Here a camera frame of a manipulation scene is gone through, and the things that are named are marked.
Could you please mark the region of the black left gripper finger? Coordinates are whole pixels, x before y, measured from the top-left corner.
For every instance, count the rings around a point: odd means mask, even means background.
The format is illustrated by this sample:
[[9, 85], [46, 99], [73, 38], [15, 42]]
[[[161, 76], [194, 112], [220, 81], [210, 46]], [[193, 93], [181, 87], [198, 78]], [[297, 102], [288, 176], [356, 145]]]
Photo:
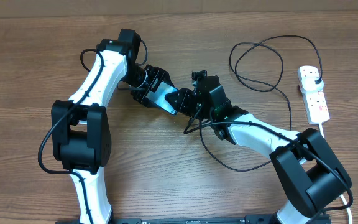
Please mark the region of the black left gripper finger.
[[160, 103], [159, 103], [160, 97], [161, 97], [161, 94], [159, 94], [159, 93], [148, 93], [140, 101], [140, 103], [148, 108], [161, 108]]
[[169, 86], [174, 87], [173, 82], [171, 81], [170, 75], [167, 71], [162, 68], [155, 68], [155, 77], [154, 77], [154, 88], [158, 88], [162, 82], [168, 84]]

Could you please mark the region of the blue Galaxy smartphone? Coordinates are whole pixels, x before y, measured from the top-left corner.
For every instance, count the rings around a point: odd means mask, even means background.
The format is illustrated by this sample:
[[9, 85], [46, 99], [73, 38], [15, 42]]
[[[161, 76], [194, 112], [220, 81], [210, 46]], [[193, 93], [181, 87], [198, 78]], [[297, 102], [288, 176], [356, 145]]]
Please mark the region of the blue Galaxy smartphone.
[[161, 82], [155, 92], [149, 91], [146, 95], [146, 99], [151, 103], [152, 107], [157, 107], [165, 110], [171, 115], [176, 115], [177, 111], [173, 106], [165, 99], [165, 95], [173, 93], [177, 89], [165, 82]]

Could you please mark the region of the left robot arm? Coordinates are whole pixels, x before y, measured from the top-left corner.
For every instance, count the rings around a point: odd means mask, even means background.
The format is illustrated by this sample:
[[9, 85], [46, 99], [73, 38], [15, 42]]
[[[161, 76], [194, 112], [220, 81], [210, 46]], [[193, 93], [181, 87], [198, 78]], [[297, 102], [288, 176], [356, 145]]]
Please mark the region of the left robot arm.
[[165, 95], [176, 89], [169, 74], [158, 67], [136, 62], [144, 42], [131, 29], [121, 29], [117, 40], [104, 39], [92, 51], [95, 61], [80, 88], [51, 110], [53, 156], [75, 185], [80, 204], [77, 223], [113, 223], [104, 168], [112, 149], [106, 108], [120, 82], [145, 107], [175, 115]]

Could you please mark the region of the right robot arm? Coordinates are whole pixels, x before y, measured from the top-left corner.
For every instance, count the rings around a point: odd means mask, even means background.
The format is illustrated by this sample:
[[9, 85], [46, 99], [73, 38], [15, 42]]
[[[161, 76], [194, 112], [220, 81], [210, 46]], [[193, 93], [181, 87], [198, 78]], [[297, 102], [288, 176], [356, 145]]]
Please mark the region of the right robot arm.
[[232, 105], [219, 77], [203, 70], [192, 79], [193, 90], [182, 88], [165, 99], [178, 112], [201, 121], [199, 131], [210, 126], [219, 139], [271, 160], [288, 199], [272, 223], [313, 223], [321, 213], [333, 210], [330, 203], [340, 195], [352, 196], [349, 174], [319, 131], [276, 128]]

